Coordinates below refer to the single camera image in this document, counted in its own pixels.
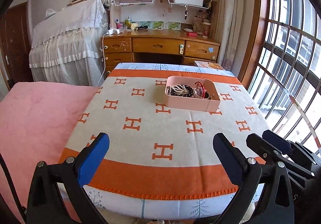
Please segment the pink jewelry tray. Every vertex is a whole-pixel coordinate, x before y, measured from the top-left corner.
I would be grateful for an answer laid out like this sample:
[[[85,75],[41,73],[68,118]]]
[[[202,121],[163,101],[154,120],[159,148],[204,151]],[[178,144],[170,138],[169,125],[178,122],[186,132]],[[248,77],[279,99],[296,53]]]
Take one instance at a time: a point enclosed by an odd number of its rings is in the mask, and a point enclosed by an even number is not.
[[[171,76],[167,78],[164,104],[178,109],[216,112],[220,98],[214,82],[209,79]]]

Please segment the window with metal grille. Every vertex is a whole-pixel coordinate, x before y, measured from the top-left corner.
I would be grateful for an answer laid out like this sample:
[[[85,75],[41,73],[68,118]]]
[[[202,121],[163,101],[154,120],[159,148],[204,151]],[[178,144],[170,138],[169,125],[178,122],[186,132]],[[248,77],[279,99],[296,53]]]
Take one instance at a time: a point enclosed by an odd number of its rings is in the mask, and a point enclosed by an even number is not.
[[[245,81],[268,127],[320,155],[320,16],[310,0],[261,0]]]

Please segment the pink bed sheet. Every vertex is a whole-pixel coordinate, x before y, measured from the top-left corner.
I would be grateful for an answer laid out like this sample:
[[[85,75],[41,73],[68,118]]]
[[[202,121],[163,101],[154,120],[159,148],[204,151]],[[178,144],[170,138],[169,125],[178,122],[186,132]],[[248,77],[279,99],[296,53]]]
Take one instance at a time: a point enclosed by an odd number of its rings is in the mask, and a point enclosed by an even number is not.
[[[23,206],[37,163],[58,162],[96,91],[62,83],[17,83],[1,101],[0,151]]]

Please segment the orange beige H blanket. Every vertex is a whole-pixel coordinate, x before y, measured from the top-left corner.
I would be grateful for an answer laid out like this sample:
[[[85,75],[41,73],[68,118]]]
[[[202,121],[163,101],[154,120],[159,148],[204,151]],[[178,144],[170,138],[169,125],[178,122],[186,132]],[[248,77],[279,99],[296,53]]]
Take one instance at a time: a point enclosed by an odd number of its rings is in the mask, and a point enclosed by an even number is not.
[[[76,156],[101,132],[110,139],[90,185],[103,191],[150,200],[186,200],[237,191],[216,156],[212,141],[223,133],[246,157],[249,134],[268,125],[235,77],[195,72],[177,76],[214,83],[217,110],[176,109],[165,103],[172,71],[115,69],[80,116],[61,160]]]

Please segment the magazine on chair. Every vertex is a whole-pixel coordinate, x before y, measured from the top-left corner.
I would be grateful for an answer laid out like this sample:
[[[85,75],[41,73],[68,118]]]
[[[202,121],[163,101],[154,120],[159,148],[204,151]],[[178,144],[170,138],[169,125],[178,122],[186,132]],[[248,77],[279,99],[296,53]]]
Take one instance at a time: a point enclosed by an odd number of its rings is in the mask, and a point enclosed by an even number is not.
[[[210,68],[210,69],[215,69],[215,70],[224,70],[218,63],[214,62],[208,62],[208,61],[194,61],[194,63],[197,65],[199,68]]]

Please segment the white lace covered piano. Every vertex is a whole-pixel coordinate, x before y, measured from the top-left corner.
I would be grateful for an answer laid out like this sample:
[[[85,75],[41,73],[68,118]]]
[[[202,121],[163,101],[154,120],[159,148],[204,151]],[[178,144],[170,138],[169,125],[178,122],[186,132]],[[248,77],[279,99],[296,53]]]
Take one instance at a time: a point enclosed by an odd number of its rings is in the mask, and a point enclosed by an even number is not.
[[[108,30],[102,0],[69,6],[33,29],[29,67],[34,81],[98,86],[104,81],[102,37]]]

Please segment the light blue patterned bedsheet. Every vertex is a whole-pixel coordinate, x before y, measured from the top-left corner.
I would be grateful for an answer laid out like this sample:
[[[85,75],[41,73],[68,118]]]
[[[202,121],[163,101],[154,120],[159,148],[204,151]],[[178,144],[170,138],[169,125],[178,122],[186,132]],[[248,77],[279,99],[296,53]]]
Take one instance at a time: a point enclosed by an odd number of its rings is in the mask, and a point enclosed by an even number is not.
[[[115,70],[156,70],[156,71],[175,71],[175,72],[195,72],[202,74],[214,74],[227,77],[235,77],[235,75],[226,70],[217,68],[203,68],[198,66],[187,66],[182,64],[162,64],[162,63],[134,63],[123,62],[115,67]]]

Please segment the wooden desk with drawers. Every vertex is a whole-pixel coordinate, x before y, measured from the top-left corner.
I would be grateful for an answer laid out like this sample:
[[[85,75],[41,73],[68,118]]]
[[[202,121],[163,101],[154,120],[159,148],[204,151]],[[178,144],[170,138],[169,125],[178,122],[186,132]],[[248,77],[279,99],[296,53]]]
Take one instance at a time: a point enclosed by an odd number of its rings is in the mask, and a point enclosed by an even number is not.
[[[103,36],[105,73],[108,76],[123,62],[183,64],[217,62],[220,44],[183,31],[139,30]]]

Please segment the white power adapter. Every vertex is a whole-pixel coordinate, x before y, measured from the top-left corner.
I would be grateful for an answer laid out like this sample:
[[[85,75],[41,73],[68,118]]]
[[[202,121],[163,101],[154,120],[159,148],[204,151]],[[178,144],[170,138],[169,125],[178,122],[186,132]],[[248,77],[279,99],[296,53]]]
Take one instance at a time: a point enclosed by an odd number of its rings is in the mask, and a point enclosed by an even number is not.
[[[116,29],[116,28],[111,28],[111,29],[108,30],[108,35],[109,35],[109,36],[110,36],[110,35],[113,35],[113,34],[118,35],[118,34],[120,34],[120,33],[121,33],[120,30],[119,30],[119,29]]]

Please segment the brown wooden door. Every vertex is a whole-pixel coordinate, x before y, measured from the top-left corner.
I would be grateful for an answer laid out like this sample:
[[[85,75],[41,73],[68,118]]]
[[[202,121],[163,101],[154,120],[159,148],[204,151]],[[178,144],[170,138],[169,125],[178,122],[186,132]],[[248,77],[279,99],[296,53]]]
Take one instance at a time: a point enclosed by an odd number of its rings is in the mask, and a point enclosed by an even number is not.
[[[1,20],[1,51],[9,87],[18,82],[33,81],[29,67],[30,50],[27,3],[21,3],[9,8]]]

